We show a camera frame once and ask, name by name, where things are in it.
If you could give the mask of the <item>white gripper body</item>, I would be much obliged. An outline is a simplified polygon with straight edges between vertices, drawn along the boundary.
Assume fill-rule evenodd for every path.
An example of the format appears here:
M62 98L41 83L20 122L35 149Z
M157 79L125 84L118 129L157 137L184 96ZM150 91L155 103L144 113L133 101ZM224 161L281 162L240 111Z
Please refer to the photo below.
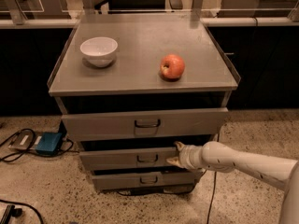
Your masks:
M178 148L178 163L181 168L197 170L204 167L202 147L183 145Z

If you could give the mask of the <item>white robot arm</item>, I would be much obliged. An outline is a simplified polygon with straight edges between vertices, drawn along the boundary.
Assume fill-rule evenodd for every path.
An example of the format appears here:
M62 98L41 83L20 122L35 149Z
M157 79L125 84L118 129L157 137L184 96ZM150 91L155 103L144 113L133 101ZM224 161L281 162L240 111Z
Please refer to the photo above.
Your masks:
M278 224L299 224L299 161L238 151L209 141L203 146L177 141L178 155L166 161L187 170L238 170L284 191Z

